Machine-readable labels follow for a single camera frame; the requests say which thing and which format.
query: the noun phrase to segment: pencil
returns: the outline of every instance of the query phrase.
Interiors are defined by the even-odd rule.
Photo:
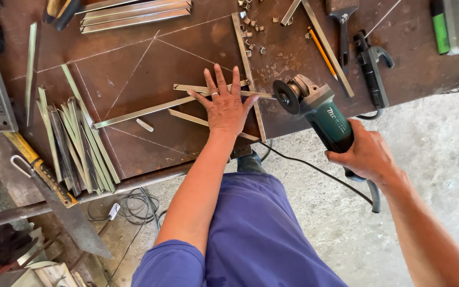
[[[313,40],[315,40],[316,46],[317,46],[318,49],[320,50],[320,53],[322,53],[322,57],[323,57],[323,59],[325,60],[325,62],[327,63],[327,66],[328,66],[330,72],[332,73],[332,75],[334,76],[334,78],[335,78],[336,80],[338,80],[338,76],[335,74],[334,68],[332,68],[332,65],[331,65],[330,62],[328,61],[327,55],[325,54],[325,51],[323,50],[322,46],[320,45],[320,42],[319,42],[318,39],[316,38],[315,32],[313,32],[312,29],[309,29],[309,32],[311,33],[311,36],[313,36]]]

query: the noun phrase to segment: person's right hand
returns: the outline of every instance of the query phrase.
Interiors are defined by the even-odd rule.
[[[358,120],[348,119],[354,131],[354,144],[346,153],[326,151],[328,160],[351,169],[358,176],[376,184],[398,178],[402,170],[396,165],[387,143],[378,132],[367,131]]]

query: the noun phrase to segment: metal workbench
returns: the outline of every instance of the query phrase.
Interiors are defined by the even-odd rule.
[[[75,16],[61,32],[43,24],[37,84],[47,87],[50,103],[66,101],[72,92],[60,65],[68,63],[91,116],[99,122],[187,96],[173,91],[173,84],[204,86],[202,71],[206,67],[213,70],[213,63],[223,67],[227,81],[231,79],[232,67],[239,66],[243,80],[244,69],[231,18],[232,12],[242,10],[237,1],[194,2],[191,16],[89,35],[81,35],[79,31],[80,16]],[[335,91],[336,104],[346,116],[373,110],[353,47],[347,76],[355,97],[348,98],[313,41],[305,39],[309,22],[304,11],[297,9],[293,23],[287,27],[272,22],[273,16],[284,16],[291,2],[254,0],[252,9],[247,12],[250,18],[265,26],[263,32],[249,38],[256,45],[250,58],[256,90],[272,92],[274,80],[285,81],[304,74],[320,84],[327,82]],[[333,49],[337,50],[339,25],[326,16],[321,0],[309,2]],[[371,29],[395,2],[361,1],[359,10],[350,17],[349,35],[352,37],[360,29]],[[3,4],[0,8],[6,40],[5,53],[0,55],[3,78],[15,101],[21,134],[46,162],[52,163],[45,128],[36,107],[31,128],[23,124],[29,25],[40,21],[43,3],[11,0]],[[429,1],[403,0],[371,34],[370,40],[373,45],[384,47],[396,63],[393,69],[379,64],[391,105],[459,87],[459,55],[438,55]],[[266,48],[264,55],[258,53],[260,47]],[[260,99],[260,106],[269,138],[309,127],[302,117],[286,113],[277,101]],[[202,119],[207,117],[197,102],[175,109]],[[155,128],[153,133],[134,120],[100,129],[117,173],[124,180],[121,191],[129,182],[138,186],[143,178],[156,182],[173,174],[184,174],[209,134],[208,128],[171,116],[167,110],[142,119]],[[244,132],[260,135],[253,111]],[[13,174],[15,171],[7,161],[15,151],[5,140],[0,138],[0,178],[17,205],[41,201],[38,191],[29,183],[20,185],[25,186],[24,190],[15,187],[19,180],[25,179],[18,173]],[[237,146],[248,143],[250,141],[243,138],[237,140]]]

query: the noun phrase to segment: finger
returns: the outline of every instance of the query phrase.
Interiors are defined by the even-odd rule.
[[[354,120],[354,119],[348,119],[348,122],[350,123],[350,126],[352,127],[354,134],[362,134],[362,132],[366,131],[366,128],[364,128],[364,125],[362,124],[361,121]]]
[[[237,66],[233,68],[233,83],[231,85],[231,94],[240,98],[240,72]]]
[[[218,92],[217,86],[214,83],[214,79],[212,78],[212,74],[210,74],[210,71],[208,69],[205,69],[203,73],[205,75],[205,81],[207,82],[207,88],[210,94]]]
[[[203,107],[205,107],[205,109],[208,109],[212,106],[212,102],[207,100],[206,97],[194,92],[194,91],[191,91],[191,90],[188,90],[187,93],[189,94],[189,96],[195,98],[196,100],[198,100],[198,102],[201,103],[201,105],[203,105]]]
[[[254,94],[254,95],[251,95],[250,97],[248,97],[247,100],[245,100],[245,102],[244,102],[245,114],[249,113],[249,111],[252,108],[252,105],[254,105],[254,102],[256,102],[259,97],[260,96],[258,96],[258,94]]]
[[[221,66],[219,64],[214,65],[215,78],[217,79],[217,87],[221,94],[228,93],[228,87],[226,81],[224,80],[224,75],[222,74]]]
[[[347,166],[351,159],[351,154],[349,153],[338,154],[335,152],[325,151],[325,156],[328,161],[339,164],[340,166]]]

